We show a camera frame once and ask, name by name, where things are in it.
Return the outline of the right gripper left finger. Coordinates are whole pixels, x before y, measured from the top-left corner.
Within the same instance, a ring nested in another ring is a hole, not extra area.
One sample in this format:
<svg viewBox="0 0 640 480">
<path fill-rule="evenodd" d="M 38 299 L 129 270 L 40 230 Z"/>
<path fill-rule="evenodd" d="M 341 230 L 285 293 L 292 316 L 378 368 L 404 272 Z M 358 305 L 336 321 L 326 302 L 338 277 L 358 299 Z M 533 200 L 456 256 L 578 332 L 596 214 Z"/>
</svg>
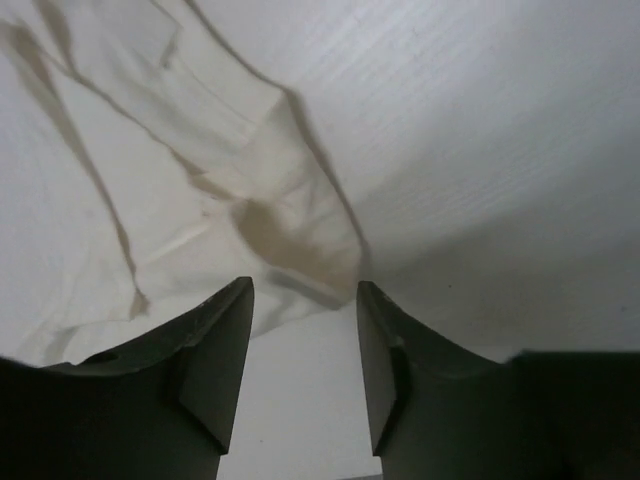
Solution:
<svg viewBox="0 0 640 480">
<path fill-rule="evenodd" d="M 213 479 L 227 454 L 254 307 L 240 277 L 80 364 L 1 362 L 5 479 Z"/>
</svg>

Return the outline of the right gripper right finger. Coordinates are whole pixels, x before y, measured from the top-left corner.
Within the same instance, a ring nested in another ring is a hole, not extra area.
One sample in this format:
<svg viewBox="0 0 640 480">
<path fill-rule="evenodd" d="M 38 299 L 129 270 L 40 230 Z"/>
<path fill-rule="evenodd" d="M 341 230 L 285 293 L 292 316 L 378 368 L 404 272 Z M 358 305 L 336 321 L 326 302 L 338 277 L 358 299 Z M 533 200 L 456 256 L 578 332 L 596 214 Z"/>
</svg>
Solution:
<svg viewBox="0 0 640 480">
<path fill-rule="evenodd" d="M 373 454 L 387 479 L 635 479 L 639 356 L 525 351 L 494 362 L 375 283 L 357 289 Z"/>
</svg>

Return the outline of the white t shirt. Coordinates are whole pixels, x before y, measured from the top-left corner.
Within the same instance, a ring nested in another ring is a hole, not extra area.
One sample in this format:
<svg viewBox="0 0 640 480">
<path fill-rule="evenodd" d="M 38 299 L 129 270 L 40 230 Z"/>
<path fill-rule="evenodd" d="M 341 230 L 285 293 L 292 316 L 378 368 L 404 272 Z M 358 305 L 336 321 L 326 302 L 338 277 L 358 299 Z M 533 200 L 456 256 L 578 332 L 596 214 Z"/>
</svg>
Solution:
<svg viewBox="0 0 640 480">
<path fill-rule="evenodd" d="M 287 95 L 193 3 L 2 3 L 4 356 L 80 362 L 239 276 L 261 335 L 349 303 L 362 259 Z"/>
</svg>

